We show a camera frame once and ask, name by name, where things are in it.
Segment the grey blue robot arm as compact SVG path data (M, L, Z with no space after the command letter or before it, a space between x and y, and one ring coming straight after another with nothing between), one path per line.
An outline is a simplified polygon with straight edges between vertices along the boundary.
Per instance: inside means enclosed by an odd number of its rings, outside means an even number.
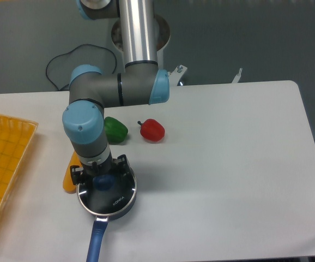
M152 1L78 1L81 15L90 20L118 17L121 23L125 70L103 75L92 65L71 74L69 105L62 122L83 166L74 183L107 174L112 157L104 131L104 110L119 106L164 103L169 78L158 66L155 15Z

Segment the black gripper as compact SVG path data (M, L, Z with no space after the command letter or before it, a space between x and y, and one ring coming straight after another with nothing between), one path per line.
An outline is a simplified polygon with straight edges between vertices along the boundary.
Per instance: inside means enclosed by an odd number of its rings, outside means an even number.
M108 158L101 164L91 162L89 164L82 163L82 166L71 165L70 176L74 186L84 183L83 173L85 177L115 176L116 174L127 176L130 174L130 164L127 156L122 154L117 158Z

